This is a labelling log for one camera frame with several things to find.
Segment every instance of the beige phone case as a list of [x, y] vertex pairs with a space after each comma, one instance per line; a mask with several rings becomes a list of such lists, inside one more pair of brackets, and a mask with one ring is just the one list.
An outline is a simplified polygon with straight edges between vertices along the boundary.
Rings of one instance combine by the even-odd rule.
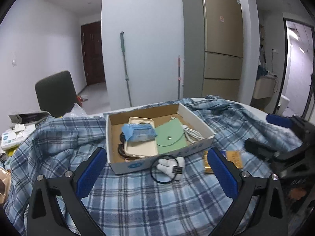
[[[142, 124], [149, 123], [154, 126], [154, 121], [146, 118], [130, 117], [128, 123]], [[145, 158], [158, 155], [158, 146], [156, 139], [143, 142], [125, 142], [125, 153], [132, 157]]]

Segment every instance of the plaid tablecloth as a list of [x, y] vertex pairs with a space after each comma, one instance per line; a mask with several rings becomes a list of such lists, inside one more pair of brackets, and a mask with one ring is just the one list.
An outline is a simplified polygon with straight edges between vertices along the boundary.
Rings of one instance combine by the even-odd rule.
[[[268, 166], [244, 151], [244, 141], [255, 138], [279, 151], [290, 151], [301, 142], [292, 133], [258, 120], [241, 105], [208, 96], [195, 102], [181, 102], [201, 117], [215, 132], [213, 146], [240, 150], [244, 169], [253, 176], [269, 177]], [[28, 200], [39, 174], [61, 176], [76, 167], [96, 149], [105, 148], [104, 118], [48, 118], [20, 146], [11, 161], [12, 185], [5, 212], [21, 235], [26, 235]], [[87, 210], [106, 235], [208, 235], [218, 224], [232, 200], [227, 198], [214, 175], [205, 175], [203, 152], [185, 158], [179, 182], [154, 182], [148, 170], [115, 175], [108, 164], [103, 168], [87, 198]], [[76, 227], [59, 204], [70, 229]], [[253, 200], [242, 220], [242, 230], [255, 205]]]

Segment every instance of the green envelope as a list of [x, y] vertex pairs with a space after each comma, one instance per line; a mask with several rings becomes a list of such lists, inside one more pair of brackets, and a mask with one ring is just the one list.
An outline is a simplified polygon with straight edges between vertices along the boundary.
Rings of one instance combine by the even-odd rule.
[[157, 150], [165, 154], [187, 146], [182, 123], [178, 119], [170, 120], [155, 128]]

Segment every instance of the bathroom light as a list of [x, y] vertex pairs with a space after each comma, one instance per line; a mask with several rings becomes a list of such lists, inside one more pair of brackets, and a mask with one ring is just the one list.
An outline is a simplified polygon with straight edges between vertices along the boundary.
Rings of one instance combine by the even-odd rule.
[[291, 35], [294, 39], [296, 39], [296, 40], [299, 39], [299, 37], [296, 35], [296, 33], [294, 33], [291, 29], [287, 28], [287, 31], [288, 31], [288, 34]]

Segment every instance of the blue textured pad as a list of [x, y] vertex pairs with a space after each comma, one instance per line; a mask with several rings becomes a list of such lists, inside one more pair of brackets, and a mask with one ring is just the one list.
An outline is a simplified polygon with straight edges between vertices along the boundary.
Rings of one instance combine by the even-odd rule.
[[229, 198], [236, 199], [238, 196], [237, 182], [213, 149], [209, 149], [207, 160], [225, 195]]
[[77, 182], [76, 196], [79, 199], [85, 198], [89, 195], [106, 162], [107, 154], [105, 149], [102, 148], [90, 162], [89, 166]]
[[278, 125], [284, 128], [291, 128], [292, 127], [292, 121], [290, 118], [282, 117], [275, 114], [268, 114], [266, 116], [266, 120], [268, 123]]

